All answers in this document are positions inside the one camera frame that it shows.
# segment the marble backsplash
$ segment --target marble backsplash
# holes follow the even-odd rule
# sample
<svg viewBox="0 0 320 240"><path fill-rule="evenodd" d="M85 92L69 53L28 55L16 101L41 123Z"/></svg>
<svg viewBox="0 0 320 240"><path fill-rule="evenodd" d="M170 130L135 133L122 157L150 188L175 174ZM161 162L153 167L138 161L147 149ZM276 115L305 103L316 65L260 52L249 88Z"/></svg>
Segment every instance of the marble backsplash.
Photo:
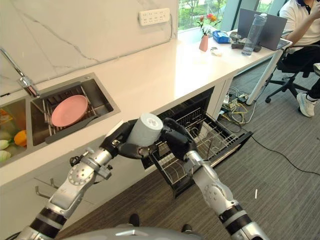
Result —
<svg viewBox="0 0 320 240"><path fill-rule="evenodd" d="M140 26L139 11L159 8L169 22ZM176 38L177 12L178 0L0 0L0 46L39 83ZM0 61L0 95L20 89Z"/></svg>

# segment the table leg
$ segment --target table leg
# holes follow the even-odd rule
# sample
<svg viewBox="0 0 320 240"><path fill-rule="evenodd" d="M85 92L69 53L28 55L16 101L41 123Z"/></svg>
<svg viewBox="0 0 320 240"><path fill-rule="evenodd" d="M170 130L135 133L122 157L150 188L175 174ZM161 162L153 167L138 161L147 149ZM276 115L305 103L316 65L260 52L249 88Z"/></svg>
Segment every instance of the table leg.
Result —
<svg viewBox="0 0 320 240"><path fill-rule="evenodd" d="M214 86L213 93L207 107L207 113L214 119L217 119L219 116L219 112L231 85L233 76L234 75L232 75L232 77L228 77L225 81L222 81Z"/></svg>
<svg viewBox="0 0 320 240"><path fill-rule="evenodd" d="M260 77L259 81L256 83L252 93L250 94L248 100L246 101L247 105L251 105L253 101L257 98L258 94L260 93L261 88L265 85L266 80L268 77L273 73L276 68L277 62L279 61L283 51L278 49L272 56L268 66L264 70L262 76Z"/></svg>

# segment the vase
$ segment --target vase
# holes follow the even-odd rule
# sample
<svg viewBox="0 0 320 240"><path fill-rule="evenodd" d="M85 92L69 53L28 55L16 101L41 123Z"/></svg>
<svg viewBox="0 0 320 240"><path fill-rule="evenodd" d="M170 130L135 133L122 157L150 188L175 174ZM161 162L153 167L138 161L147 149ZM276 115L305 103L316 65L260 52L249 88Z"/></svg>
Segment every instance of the vase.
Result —
<svg viewBox="0 0 320 240"><path fill-rule="evenodd" d="M208 38L209 38L208 35L203 35L202 36L201 42L200 42L200 46L199 46L199 49L201 51L206 52L208 50Z"/></svg>

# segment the gray carpet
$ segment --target gray carpet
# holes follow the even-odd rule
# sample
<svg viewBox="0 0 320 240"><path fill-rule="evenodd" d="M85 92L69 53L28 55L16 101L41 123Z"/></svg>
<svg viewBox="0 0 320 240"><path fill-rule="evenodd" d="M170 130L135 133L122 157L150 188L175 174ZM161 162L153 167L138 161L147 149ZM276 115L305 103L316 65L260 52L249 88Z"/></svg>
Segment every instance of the gray carpet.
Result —
<svg viewBox="0 0 320 240"><path fill-rule="evenodd" d="M232 85L250 92L265 67L262 64L238 76ZM276 72L274 79L282 76ZM297 82L310 88L317 79L312 73L308 79L299 75ZM263 145L286 155L297 167L320 173L320 106L315 108L315 117L307 118L298 112L297 101L290 92L280 92L272 97L271 103L265 103L268 93L278 87L274 84L267 87L257 101L251 122L244 128L254 132L253 136ZM233 131L239 130L227 122L223 124ZM320 240L320 176L295 169L283 156L262 148L252 139L215 170L270 239ZM114 227L127 222L131 213L140 215L143 226L179 231L184 223L189 223L206 240L230 239L217 216L206 206L197 186L174 199L157 171L58 237Z"/></svg>

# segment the white sneaker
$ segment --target white sneaker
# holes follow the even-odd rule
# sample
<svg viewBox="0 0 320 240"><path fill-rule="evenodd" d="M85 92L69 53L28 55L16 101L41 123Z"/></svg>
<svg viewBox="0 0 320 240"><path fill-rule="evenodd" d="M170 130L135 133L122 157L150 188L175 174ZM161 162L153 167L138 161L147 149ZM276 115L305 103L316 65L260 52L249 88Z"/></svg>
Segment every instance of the white sneaker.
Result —
<svg viewBox="0 0 320 240"><path fill-rule="evenodd" d="M313 64L313 69L314 69L315 74L320 76L320 63Z"/></svg>
<svg viewBox="0 0 320 240"><path fill-rule="evenodd" d="M317 104L317 101L310 101L307 99L306 93L298 93L296 96L296 99L298 100L298 103L300 105L300 111L303 115L307 117L313 117L315 115L315 105Z"/></svg>

